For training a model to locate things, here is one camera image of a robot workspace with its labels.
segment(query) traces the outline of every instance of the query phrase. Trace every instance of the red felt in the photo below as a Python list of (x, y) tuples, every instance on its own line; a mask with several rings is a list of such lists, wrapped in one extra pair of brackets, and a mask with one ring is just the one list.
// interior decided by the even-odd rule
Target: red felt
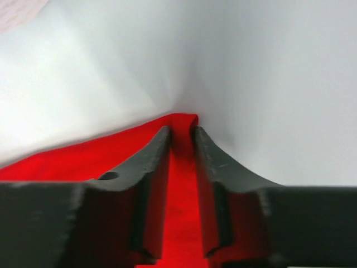
[(84, 181), (98, 178), (145, 146), (162, 126), (173, 130), (163, 259), (155, 267), (206, 268), (190, 129), (195, 114), (171, 114), (85, 143), (35, 154), (0, 170), (3, 181)]

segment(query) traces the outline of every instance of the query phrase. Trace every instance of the white surface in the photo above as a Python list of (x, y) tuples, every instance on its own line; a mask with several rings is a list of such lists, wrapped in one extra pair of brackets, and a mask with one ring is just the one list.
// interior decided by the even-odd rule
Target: white surface
[(278, 183), (357, 185), (356, 1), (52, 0), (0, 36), (0, 162), (162, 113)]

